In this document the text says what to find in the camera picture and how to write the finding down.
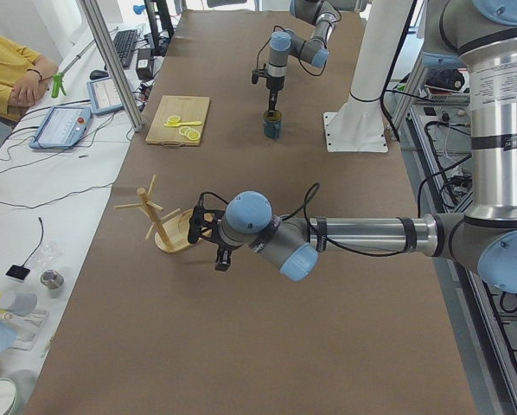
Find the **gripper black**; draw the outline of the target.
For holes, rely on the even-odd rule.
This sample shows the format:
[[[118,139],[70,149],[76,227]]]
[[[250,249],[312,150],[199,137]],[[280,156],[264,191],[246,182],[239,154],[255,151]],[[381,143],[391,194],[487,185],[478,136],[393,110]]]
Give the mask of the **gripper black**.
[[[275,108],[278,102],[278,93],[284,88],[284,78],[268,76],[266,87],[269,91],[268,107]]]
[[[219,246],[216,253],[214,269],[216,271],[227,271],[231,266],[231,247]]]

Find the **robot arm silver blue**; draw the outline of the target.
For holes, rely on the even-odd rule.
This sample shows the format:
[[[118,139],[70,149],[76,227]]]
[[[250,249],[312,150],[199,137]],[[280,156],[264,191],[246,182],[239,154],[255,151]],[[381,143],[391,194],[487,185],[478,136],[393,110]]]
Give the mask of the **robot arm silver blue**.
[[[276,216],[262,194],[246,191],[214,219],[218,270],[240,246],[295,281],[328,246],[372,257],[422,252],[517,294],[517,1],[429,2],[423,58],[469,72],[472,205],[415,218],[310,218],[304,207]]]
[[[276,110],[278,93],[284,88],[286,67],[290,56],[301,63],[323,69],[329,57],[328,41],[341,15],[329,1],[291,1],[290,13],[314,27],[313,35],[304,40],[290,29],[271,33],[269,59],[257,76],[265,77],[269,90],[268,112]]]

